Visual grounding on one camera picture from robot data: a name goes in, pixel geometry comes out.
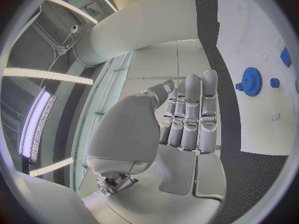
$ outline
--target blue plastic part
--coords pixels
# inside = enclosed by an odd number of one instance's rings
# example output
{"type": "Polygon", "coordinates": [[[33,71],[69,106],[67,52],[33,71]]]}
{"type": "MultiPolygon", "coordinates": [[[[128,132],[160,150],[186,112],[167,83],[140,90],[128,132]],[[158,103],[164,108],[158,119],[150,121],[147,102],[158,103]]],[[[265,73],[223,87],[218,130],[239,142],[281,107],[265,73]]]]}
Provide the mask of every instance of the blue plastic part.
{"type": "Polygon", "coordinates": [[[242,86],[248,96],[257,96],[262,89],[262,76],[258,69],[249,67],[244,71],[242,86]]]}
{"type": "Polygon", "coordinates": [[[295,80],[296,91],[299,93],[298,80],[295,80]]]}
{"type": "Polygon", "coordinates": [[[236,90],[243,91],[242,83],[237,83],[236,84],[236,90]]]}
{"type": "Polygon", "coordinates": [[[277,79],[277,78],[272,78],[272,79],[270,80],[270,85],[271,85],[272,88],[278,88],[279,85],[280,85],[279,79],[277,79]]]}
{"type": "Polygon", "coordinates": [[[284,50],[281,54],[281,59],[287,67],[289,67],[292,63],[289,52],[286,47],[284,48],[284,50]]]}

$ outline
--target black mesh surface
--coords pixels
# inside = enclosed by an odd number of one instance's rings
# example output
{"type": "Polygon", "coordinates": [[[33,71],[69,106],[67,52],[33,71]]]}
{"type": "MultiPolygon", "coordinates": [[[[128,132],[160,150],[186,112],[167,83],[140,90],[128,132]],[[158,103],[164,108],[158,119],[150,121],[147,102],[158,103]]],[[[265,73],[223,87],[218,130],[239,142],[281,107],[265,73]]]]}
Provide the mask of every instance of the black mesh surface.
{"type": "Polygon", "coordinates": [[[216,224],[230,224],[267,192],[279,175],[286,156],[241,152],[241,123],[237,97],[227,67],[216,48],[219,23],[217,0],[195,0],[198,37],[210,66],[219,77],[221,161],[227,179],[227,197],[216,224]]]}

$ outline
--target security camera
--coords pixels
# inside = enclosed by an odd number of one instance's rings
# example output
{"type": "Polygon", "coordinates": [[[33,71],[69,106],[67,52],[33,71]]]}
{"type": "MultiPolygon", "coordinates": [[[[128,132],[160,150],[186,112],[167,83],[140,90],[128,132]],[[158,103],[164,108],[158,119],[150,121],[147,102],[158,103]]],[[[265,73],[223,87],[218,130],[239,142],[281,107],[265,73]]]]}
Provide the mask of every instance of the security camera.
{"type": "Polygon", "coordinates": [[[73,25],[71,27],[71,33],[76,33],[78,31],[78,25],[73,25]]]}

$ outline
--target blue block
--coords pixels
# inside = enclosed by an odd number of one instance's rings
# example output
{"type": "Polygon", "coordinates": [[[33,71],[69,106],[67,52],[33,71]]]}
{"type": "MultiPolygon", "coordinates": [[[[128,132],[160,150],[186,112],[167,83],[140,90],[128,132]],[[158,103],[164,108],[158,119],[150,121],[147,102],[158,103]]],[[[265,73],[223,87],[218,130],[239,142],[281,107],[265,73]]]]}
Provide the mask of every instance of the blue block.
{"type": "Polygon", "coordinates": [[[284,48],[284,51],[281,54],[281,59],[287,67],[289,67],[292,63],[289,52],[286,47],[284,48]]]}

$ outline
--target air vent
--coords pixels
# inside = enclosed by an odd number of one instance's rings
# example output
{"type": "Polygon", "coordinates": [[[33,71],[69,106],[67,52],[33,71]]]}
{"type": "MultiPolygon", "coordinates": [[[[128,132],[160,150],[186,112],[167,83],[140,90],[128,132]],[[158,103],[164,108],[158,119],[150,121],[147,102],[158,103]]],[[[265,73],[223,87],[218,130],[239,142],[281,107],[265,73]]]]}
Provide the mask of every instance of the air vent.
{"type": "Polygon", "coordinates": [[[17,131],[3,124],[3,132],[7,147],[11,153],[16,153],[17,131]]]}
{"type": "Polygon", "coordinates": [[[88,11],[91,13],[91,15],[94,18],[100,16],[103,13],[103,11],[100,9],[99,5],[97,5],[96,3],[88,5],[86,8],[88,9],[88,11]]]}

